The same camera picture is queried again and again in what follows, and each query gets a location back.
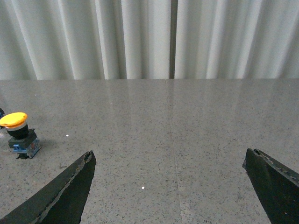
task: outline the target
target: gray speckled surface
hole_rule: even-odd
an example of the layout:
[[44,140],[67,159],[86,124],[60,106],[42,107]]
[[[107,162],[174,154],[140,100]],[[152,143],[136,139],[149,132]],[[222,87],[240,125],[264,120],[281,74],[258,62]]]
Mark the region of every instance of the gray speckled surface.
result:
[[259,148],[299,172],[298,95],[297,79],[2,81],[43,147],[16,160],[0,130],[0,217],[93,150],[83,224],[269,224],[242,163]]

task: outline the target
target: blue terminal block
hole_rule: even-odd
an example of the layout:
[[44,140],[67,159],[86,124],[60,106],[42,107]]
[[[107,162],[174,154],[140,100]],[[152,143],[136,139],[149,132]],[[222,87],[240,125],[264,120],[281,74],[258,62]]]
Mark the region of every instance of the blue terminal block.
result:
[[23,139],[12,137],[8,141],[9,147],[13,148],[13,153],[20,154],[21,158],[33,158],[41,148],[40,141],[34,132],[34,129],[28,130],[28,135]]
[[0,108],[0,118],[4,117],[4,111],[2,110],[2,108]]
[[23,148],[19,144],[14,144],[13,153],[24,154],[24,156],[28,156],[32,159],[40,148],[39,139],[36,138],[27,148]]

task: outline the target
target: curtain fold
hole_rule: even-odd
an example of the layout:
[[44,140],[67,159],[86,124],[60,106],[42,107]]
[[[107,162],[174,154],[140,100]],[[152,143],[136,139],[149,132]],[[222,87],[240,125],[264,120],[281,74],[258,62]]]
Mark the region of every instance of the curtain fold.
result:
[[171,0],[0,1],[0,80],[167,79],[170,66],[299,78],[299,1],[178,0],[172,13]]

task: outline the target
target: yellow button cap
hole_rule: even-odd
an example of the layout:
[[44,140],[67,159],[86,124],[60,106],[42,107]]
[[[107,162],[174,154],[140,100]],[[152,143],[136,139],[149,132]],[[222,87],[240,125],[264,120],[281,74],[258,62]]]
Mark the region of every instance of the yellow button cap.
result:
[[0,119],[0,126],[4,126],[7,128],[15,128],[24,124],[26,119],[27,114],[23,112],[10,113]]

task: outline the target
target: white curtain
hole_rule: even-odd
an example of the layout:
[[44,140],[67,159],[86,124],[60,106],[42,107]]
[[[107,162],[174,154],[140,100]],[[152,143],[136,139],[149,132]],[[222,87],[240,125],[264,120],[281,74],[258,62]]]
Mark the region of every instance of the white curtain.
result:
[[0,80],[299,78],[298,0],[175,3],[2,0]]

